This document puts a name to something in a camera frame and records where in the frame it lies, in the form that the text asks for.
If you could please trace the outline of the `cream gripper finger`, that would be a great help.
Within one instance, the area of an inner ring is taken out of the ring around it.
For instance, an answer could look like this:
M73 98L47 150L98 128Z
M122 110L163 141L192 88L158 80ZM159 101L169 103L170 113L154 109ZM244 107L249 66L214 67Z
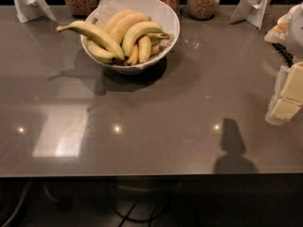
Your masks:
M292 120L301 109L300 105L291 100L273 97L265 115L265 121L269 124L282 126Z

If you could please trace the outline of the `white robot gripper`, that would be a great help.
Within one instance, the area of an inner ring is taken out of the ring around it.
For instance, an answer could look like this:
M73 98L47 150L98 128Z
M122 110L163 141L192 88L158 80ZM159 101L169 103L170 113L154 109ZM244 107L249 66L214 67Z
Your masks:
M280 17L276 25L266 33L264 40L285 46L295 60L303 60L303 3L293 6ZM291 67L280 96L299 105L303 104L303 62Z

